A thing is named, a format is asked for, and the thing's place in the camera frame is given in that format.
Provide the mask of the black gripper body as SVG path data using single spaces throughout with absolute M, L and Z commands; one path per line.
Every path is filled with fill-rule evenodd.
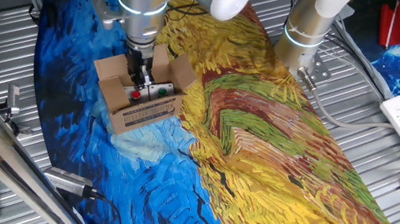
M 142 75 L 146 72 L 148 75 L 152 71 L 152 51 L 143 52 L 135 48 L 127 48 L 126 58 L 128 73 L 134 75 Z

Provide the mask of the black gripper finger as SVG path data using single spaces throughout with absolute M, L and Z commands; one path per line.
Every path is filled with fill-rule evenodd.
M 135 86 L 141 85 L 141 73 L 138 66 L 133 70 L 130 70 L 130 77 Z
M 147 69 L 147 65 L 141 66 L 140 74 L 141 74 L 141 79 L 142 79 L 142 81 L 141 81 L 142 86 L 144 88 L 148 88 L 149 86 L 151 86 L 152 83 L 154 82 L 154 79 L 152 77 L 151 70 Z

